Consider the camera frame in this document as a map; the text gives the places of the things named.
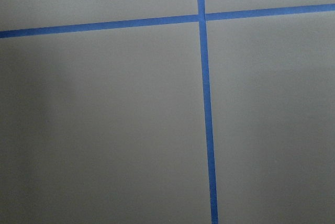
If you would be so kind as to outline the blue tape line lengthwise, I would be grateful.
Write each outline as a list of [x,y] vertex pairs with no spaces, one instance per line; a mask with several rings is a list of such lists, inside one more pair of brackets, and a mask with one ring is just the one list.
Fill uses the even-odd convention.
[[217,206],[213,120],[211,111],[207,26],[205,20],[205,0],[197,0],[197,6],[198,6],[200,54],[201,54],[201,65],[202,65],[207,166],[208,166],[208,178],[209,178],[210,217],[211,217],[211,223],[218,223],[219,218],[218,218],[218,206]]

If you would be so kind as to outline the blue tape line crosswise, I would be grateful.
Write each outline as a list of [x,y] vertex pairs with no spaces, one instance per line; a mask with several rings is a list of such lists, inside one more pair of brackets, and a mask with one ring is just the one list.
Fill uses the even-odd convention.
[[[332,12],[332,11],[334,11],[334,4],[321,4],[321,5],[278,7],[278,8],[208,13],[204,15],[204,19],[205,21],[212,21],[212,20],[228,20],[228,19],[239,19],[249,17],[320,13],[320,12]],[[6,30],[1,31],[1,38],[50,35],[58,33],[72,33],[72,32],[131,28],[131,27],[146,27],[156,25],[184,24],[184,23],[195,23],[199,21],[200,21],[200,15],[183,15],[183,16],[157,17],[157,18],[145,18],[145,19],[134,19],[134,20],[108,21],[108,22],[90,23],[90,24]]]

